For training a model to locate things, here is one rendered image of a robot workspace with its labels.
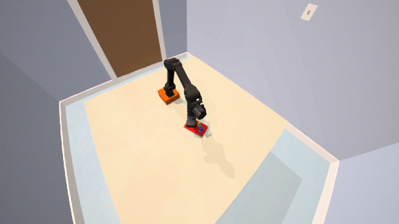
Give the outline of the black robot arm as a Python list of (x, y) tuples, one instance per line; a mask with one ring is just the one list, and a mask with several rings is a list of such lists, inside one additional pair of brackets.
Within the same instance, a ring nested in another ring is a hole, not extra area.
[(203, 102), (200, 91), (190, 82), (186, 72), (183, 69), (182, 63), (178, 59), (176, 59), (176, 57), (173, 57), (164, 60), (164, 67), (167, 69), (167, 83), (163, 87), (165, 90), (164, 94), (168, 98), (175, 95), (173, 93), (173, 90), (176, 87), (174, 84), (175, 71), (184, 88), (187, 108), (194, 113), (198, 120), (203, 119), (207, 115), (207, 113), (204, 105), (200, 105)]

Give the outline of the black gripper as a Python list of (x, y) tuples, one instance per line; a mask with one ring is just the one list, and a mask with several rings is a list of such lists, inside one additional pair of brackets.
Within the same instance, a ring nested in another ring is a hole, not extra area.
[(187, 128), (196, 128), (197, 121), (196, 121), (196, 116), (194, 113), (187, 108), (187, 122), (186, 122), (186, 127)]

